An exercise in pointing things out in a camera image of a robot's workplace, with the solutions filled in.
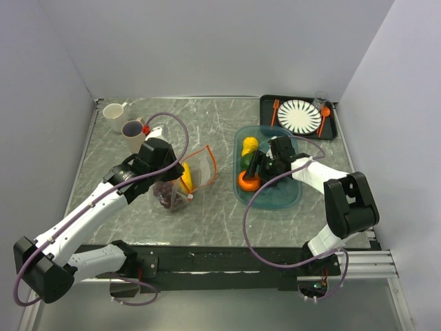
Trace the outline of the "purple grape bunch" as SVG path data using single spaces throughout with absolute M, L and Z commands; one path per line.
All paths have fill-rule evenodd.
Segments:
M 168 211 L 175 211 L 185 205 L 185 198 L 178 190 L 178 185 L 173 181 L 158 181 L 153 187 L 153 196 Z

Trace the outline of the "clear zip top bag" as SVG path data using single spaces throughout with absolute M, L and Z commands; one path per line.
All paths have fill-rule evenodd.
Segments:
M 211 185 L 214 182 L 217 175 L 216 159 L 209 145 L 206 145 L 204 148 L 194 151 L 193 153 L 187 155 L 181 160 L 181 165 L 183 162 L 187 162 L 191 170 L 192 181 L 193 181 L 192 193 L 187 193 L 186 191 L 181 189 L 180 186 L 181 177 L 175 180 L 171 180 L 178 185 L 178 190 L 186 200 L 185 205 L 182 208 L 184 208 L 194 199 L 194 196 L 196 195 L 196 192 L 198 190 L 201 190 L 205 186 Z

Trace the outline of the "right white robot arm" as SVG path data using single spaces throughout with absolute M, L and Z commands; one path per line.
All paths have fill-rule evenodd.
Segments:
M 380 220 L 375 199 L 366 176 L 361 172 L 343 172 L 319 162 L 320 155 L 297 153 L 291 136 L 271 138 L 269 153 L 260 150 L 253 153 L 252 161 L 243 173 L 243 180 L 265 180 L 250 199 L 243 216 L 243 234 L 250 252 L 263 263 L 275 268 L 297 268 L 302 266 L 308 274 L 318 274 L 326 265 L 325 258 L 342 250 L 350 238 L 377 225 Z M 325 199 L 327 224 L 303 248 L 301 262 L 290 265 L 272 263 L 261 257 L 252 248 L 247 236 L 247 214 L 254 200 L 268 186 L 290 177 L 321 193 Z

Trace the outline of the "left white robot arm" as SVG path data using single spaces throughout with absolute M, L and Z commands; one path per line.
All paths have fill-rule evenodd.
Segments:
M 86 278 L 108 272 L 137 275 L 138 254 L 123 241 L 81 254 L 77 249 L 108 218 L 156 182 L 178 179 L 183 171 L 167 141 L 147 139 L 138 153 L 114 166 L 92 194 L 52 229 L 34 240 L 22 237 L 14 244 L 18 280 L 45 303 L 53 303 Z

